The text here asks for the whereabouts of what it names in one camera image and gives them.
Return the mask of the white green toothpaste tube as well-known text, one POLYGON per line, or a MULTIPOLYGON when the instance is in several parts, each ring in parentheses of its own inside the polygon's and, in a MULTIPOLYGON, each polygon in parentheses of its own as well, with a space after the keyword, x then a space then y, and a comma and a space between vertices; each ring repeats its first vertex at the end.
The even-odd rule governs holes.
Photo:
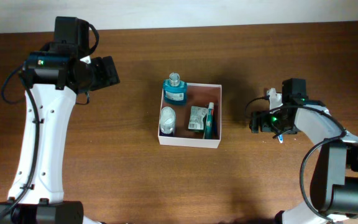
POLYGON ((206 114, 203 139, 212 139, 213 137, 213 120, 214 120, 213 115, 214 115, 214 103, 209 102, 208 110, 206 114))

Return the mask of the teal mouthwash bottle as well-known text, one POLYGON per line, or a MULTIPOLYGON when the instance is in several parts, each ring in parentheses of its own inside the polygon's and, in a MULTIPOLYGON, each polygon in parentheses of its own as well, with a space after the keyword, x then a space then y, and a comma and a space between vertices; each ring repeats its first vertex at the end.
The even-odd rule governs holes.
POLYGON ((187 101, 187 83, 182 81, 178 73, 169 74, 163 81, 163 98, 172 105, 185 105, 187 101))

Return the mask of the blue toothbrush with clear cap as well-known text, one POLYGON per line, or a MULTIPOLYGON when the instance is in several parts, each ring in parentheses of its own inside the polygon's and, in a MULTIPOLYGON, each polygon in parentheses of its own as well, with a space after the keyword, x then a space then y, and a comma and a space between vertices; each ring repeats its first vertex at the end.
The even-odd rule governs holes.
POLYGON ((280 144, 283 143, 283 135, 282 134, 278 136, 278 141, 280 144))

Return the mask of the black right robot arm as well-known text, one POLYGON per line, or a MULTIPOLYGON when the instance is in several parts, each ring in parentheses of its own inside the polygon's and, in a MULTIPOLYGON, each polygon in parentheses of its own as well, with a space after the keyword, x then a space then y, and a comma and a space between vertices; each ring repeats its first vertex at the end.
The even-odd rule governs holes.
POLYGON ((331 116, 326 105, 306 93, 306 81, 283 81, 282 90, 267 90, 269 109, 254 111, 253 133, 304 133, 313 147, 304 156, 299 174, 303 202, 278 212, 275 223, 343 223, 358 218, 358 136, 331 116))

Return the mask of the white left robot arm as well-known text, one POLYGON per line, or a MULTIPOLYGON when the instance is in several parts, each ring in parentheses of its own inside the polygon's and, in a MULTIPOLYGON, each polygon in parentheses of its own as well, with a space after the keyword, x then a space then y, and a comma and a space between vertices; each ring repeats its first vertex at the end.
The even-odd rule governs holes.
POLYGON ((79 201, 64 200, 63 157, 77 96, 119 83, 112 57, 93 57, 98 31, 58 16, 53 40, 14 70, 25 90, 26 119, 17 172, 0 223, 90 223, 79 201))

